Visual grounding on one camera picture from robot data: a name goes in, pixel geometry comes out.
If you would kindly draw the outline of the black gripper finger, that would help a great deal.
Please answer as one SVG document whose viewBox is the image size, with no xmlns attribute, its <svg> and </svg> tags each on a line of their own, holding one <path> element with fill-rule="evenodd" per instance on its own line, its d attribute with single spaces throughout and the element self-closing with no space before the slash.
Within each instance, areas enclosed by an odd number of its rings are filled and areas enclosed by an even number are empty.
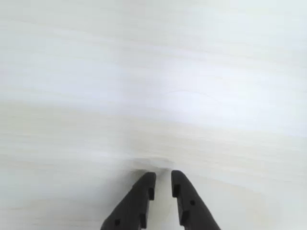
<svg viewBox="0 0 307 230">
<path fill-rule="evenodd" d="M 154 200 L 156 173 L 146 172 L 132 186 L 104 220 L 102 230 L 143 230 L 147 228 L 149 203 Z"/>
<path fill-rule="evenodd" d="M 219 230 L 211 212 L 187 176 L 171 172 L 172 197 L 177 199 L 179 223 L 186 230 Z"/>
</svg>

